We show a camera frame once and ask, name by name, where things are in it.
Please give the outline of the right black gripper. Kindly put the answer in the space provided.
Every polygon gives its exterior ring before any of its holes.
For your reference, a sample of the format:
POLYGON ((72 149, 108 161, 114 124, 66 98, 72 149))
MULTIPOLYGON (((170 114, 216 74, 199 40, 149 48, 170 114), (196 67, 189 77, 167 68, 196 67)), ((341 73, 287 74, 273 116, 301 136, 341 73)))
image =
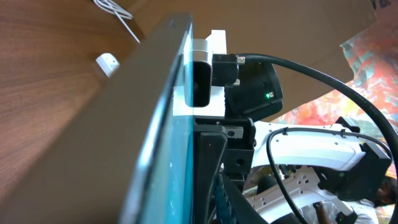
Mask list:
POLYGON ((268 224, 237 188, 244 186, 251 170, 256 146, 252 119, 195 118, 194 122, 194 224, 208 222, 213 180, 221 162, 228 177, 217 176, 217 220, 222 224, 268 224))

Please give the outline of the turquoise screen smartphone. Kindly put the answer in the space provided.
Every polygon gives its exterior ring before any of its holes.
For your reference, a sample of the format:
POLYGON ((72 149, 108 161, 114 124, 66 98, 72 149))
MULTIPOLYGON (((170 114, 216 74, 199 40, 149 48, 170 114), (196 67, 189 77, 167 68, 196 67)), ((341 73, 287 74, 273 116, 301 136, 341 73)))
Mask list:
POLYGON ((2 223, 134 223, 159 151, 192 15, 165 17, 1 205, 2 223))

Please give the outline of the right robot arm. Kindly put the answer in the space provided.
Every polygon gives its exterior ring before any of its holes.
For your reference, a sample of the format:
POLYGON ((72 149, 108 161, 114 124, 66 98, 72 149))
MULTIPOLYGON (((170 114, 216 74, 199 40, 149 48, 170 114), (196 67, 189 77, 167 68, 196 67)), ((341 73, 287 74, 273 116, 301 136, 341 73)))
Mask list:
POLYGON ((376 193, 382 173, 397 161, 397 133, 385 116, 367 99, 339 80, 313 68, 282 58, 247 54, 254 60, 300 72, 329 85, 362 108, 385 137, 379 142, 369 136, 341 130, 286 126, 274 128, 254 139, 254 125, 244 130, 243 141, 254 154, 255 165, 279 164, 297 169, 287 179, 277 178, 275 186, 252 198, 245 198, 226 170, 235 138, 226 131, 225 119, 199 117, 193 121, 193 217, 196 223, 208 221, 215 209, 222 223, 269 223, 289 213, 302 218, 300 209, 329 200, 350 216, 348 202, 376 193))

